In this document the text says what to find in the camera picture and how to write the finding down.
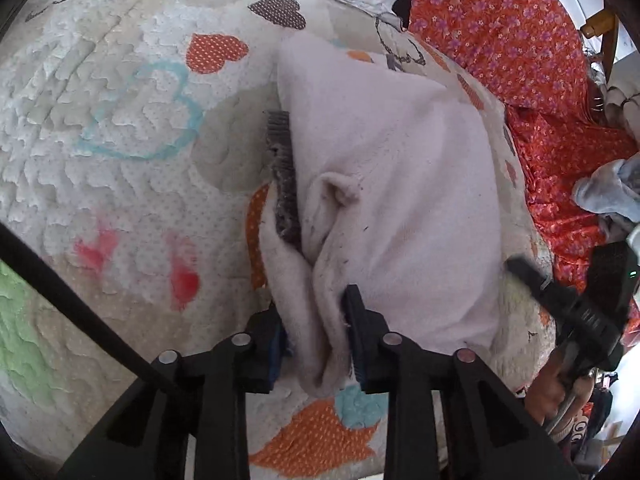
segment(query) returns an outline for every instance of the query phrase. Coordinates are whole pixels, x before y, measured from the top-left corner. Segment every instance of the red fabric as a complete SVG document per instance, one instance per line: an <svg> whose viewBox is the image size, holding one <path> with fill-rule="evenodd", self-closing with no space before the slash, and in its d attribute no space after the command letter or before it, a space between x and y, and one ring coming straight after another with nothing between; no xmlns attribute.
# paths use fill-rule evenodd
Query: red fabric
<svg viewBox="0 0 640 480"><path fill-rule="evenodd" d="M413 0L409 31L507 105L527 205L554 254L555 277L583 290L591 250L604 235L597 216L571 199L574 183L638 149L624 131L590 120L586 62L564 7L559 0Z"/></svg>

